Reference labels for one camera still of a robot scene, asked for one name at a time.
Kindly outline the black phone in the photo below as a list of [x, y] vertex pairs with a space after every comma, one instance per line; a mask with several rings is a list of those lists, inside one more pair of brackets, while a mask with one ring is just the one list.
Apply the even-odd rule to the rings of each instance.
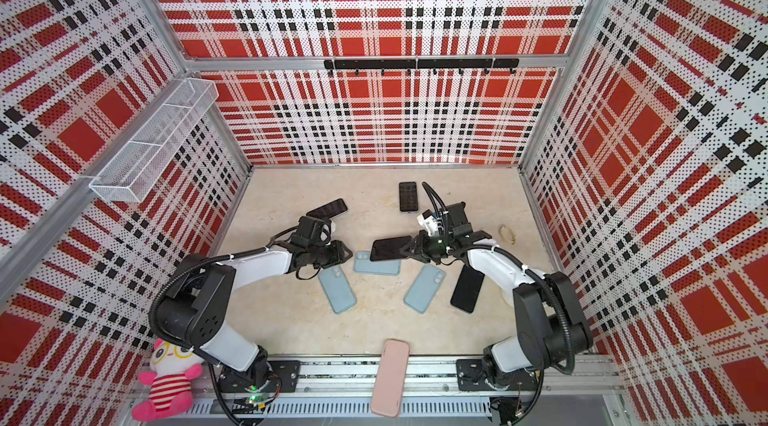
[[467, 314], [475, 310], [485, 275], [464, 265], [450, 299], [450, 305]]
[[370, 260], [372, 262], [393, 261], [406, 259], [401, 252], [412, 240], [411, 236], [398, 236], [392, 238], [377, 239], [372, 243]]
[[307, 217], [328, 220], [348, 211], [348, 207], [342, 198], [330, 201], [320, 207], [306, 213]]
[[403, 213], [417, 212], [419, 209], [417, 183], [400, 182], [398, 184], [399, 211]]

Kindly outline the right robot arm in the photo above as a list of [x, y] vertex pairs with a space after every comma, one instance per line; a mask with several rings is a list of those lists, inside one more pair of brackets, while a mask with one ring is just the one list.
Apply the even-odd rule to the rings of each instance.
[[511, 299], [516, 335], [484, 350], [488, 380], [500, 383], [504, 376], [523, 370], [574, 372], [576, 356], [592, 348], [593, 337], [575, 287], [564, 273], [535, 269], [489, 233], [475, 231], [463, 202], [427, 210], [418, 223], [421, 231], [401, 253], [422, 263], [457, 259]]

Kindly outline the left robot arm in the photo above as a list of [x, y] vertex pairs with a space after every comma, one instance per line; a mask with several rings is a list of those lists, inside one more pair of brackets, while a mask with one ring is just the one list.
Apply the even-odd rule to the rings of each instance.
[[160, 288], [148, 313], [157, 338], [189, 348], [212, 364], [244, 372], [257, 362], [259, 346], [226, 322], [232, 294], [255, 282], [310, 266], [317, 271], [353, 257], [333, 237], [330, 219], [303, 216], [267, 245], [215, 257], [191, 254]]

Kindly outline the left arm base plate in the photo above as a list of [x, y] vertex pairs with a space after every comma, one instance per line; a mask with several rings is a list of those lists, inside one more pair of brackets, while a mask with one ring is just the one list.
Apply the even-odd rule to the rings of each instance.
[[267, 360], [254, 363], [247, 371], [238, 372], [223, 366], [216, 385], [222, 393], [292, 393], [296, 390], [301, 362]]

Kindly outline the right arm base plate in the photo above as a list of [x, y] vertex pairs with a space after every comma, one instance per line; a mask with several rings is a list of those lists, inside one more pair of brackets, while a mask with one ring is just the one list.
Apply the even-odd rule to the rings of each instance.
[[464, 392], [533, 392], [537, 388], [534, 372], [525, 369], [503, 372], [488, 357], [457, 360], [456, 375], [459, 390]]

